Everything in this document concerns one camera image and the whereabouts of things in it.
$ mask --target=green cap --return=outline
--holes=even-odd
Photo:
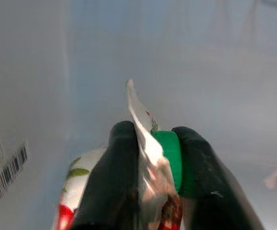
[[[182,156],[178,137],[172,131],[153,131],[151,134],[161,144],[164,156],[170,162],[175,188],[179,192],[182,184]]]

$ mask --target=green bottle cap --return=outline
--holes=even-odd
[[[172,131],[153,131],[151,135],[161,144],[164,156],[170,162],[176,191],[179,192],[182,184],[182,156],[178,137]]]

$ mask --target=torn plastic wrapper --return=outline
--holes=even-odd
[[[165,211],[169,209],[167,206],[178,207],[178,219],[175,222],[179,227],[182,216],[180,198],[175,189],[169,160],[163,156],[162,146],[150,134],[151,131],[159,130],[160,127],[151,113],[138,100],[132,80],[127,82],[127,100],[134,120],[140,153],[138,181],[142,227],[148,230],[174,229],[163,228],[166,222],[172,225],[172,221],[176,219],[172,218],[174,215],[172,210],[168,216],[165,215]]]

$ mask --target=barcode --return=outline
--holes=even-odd
[[[26,146],[23,144],[7,161],[0,173],[0,198],[8,190],[16,176],[21,172],[22,166],[27,159]]]

